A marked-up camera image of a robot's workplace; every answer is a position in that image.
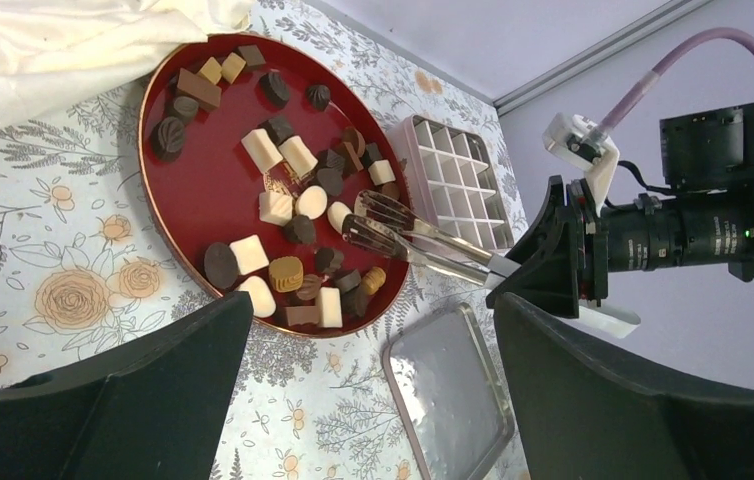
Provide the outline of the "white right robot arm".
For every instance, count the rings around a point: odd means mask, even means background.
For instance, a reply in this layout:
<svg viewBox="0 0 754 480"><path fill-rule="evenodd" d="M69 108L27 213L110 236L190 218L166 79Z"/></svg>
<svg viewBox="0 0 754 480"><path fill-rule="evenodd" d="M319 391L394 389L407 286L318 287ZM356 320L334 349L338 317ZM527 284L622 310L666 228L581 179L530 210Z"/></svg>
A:
<svg viewBox="0 0 754 480"><path fill-rule="evenodd" d="M724 264L754 279L754 103L660 123L665 185L614 205L600 184L610 146L588 146L591 123L556 117L546 145L574 158L580 179L549 179L539 215L508 251L517 270L489 294L519 296L549 314L576 318L598 307L612 273Z"/></svg>

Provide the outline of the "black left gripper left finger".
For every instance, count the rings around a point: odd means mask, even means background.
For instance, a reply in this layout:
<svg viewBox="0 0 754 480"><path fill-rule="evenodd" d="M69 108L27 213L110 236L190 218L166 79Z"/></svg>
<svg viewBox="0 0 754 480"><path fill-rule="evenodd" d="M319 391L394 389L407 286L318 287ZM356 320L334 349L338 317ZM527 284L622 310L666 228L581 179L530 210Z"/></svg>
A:
<svg viewBox="0 0 754 480"><path fill-rule="evenodd" d="M0 388L0 479L205 479L253 322L231 293Z"/></svg>

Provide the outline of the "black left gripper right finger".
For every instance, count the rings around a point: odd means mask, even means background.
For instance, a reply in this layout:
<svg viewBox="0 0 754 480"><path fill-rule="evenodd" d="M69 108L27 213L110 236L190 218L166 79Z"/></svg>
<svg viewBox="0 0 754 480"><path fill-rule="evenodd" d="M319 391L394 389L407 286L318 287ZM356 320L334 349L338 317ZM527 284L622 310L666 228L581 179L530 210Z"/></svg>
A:
<svg viewBox="0 0 754 480"><path fill-rule="evenodd" d="M502 294L494 326L534 479L754 479L754 390L684 373Z"/></svg>

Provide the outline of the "silver metal tongs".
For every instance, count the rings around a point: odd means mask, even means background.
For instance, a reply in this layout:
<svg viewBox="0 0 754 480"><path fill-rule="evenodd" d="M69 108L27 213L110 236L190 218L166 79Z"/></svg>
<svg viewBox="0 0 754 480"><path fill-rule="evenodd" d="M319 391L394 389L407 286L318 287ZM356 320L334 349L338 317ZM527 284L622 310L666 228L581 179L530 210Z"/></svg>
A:
<svg viewBox="0 0 754 480"><path fill-rule="evenodd" d="M342 221L341 231L346 242L365 251L426 267L489 290L520 268L519 263L453 236L400 201L372 190L357 195L354 210ZM415 239L441 245L475 265L419 247L413 243Z"/></svg>

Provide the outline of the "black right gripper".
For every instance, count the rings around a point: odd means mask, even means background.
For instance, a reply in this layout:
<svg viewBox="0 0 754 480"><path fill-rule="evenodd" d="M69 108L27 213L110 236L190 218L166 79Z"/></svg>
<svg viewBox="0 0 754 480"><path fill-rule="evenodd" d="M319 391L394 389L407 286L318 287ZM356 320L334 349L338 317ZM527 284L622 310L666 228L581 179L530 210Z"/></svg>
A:
<svg viewBox="0 0 754 480"><path fill-rule="evenodd" d="M559 213L568 206L576 218L576 273L570 261L570 234ZM503 279L486 297L488 309L507 293L521 297L539 309L566 319L579 317L578 292L589 305L601 305L609 293L609 228L598 213L585 179L566 188L561 176L548 179L542 207L535 220L506 257L529 262Z"/></svg>

